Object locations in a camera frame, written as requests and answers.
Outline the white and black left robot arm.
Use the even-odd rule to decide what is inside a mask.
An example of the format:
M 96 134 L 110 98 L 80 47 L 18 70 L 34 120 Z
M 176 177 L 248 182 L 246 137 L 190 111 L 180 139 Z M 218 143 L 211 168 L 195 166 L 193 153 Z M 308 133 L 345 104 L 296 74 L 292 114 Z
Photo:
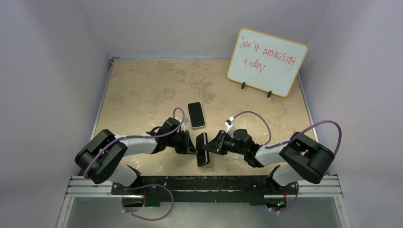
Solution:
M 123 136 L 104 129 L 76 155 L 75 163 L 93 183 L 111 181 L 123 185 L 129 194 L 137 194 L 142 187 L 140 172 L 120 161 L 126 155 L 156 154 L 168 147 L 177 154 L 197 154 L 184 123 L 172 117 L 139 136 Z

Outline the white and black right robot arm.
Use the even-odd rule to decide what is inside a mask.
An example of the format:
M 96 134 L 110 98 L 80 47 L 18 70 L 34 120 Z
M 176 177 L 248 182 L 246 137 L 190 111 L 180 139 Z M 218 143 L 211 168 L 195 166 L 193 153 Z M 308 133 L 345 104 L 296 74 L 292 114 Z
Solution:
M 295 132 L 293 136 L 294 141 L 269 149 L 255 143 L 245 129 L 237 129 L 232 134 L 219 131 L 201 148 L 218 155 L 228 152 L 243 155 L 244 161 L 254 168 L 284 162 L 285 165 L 272 170 L 267 180 L 268 190 L 279 193 L 286 185 L 296 181 L 319 184 L 335 158 L 331 150 L 312 138 L 300 132 Z

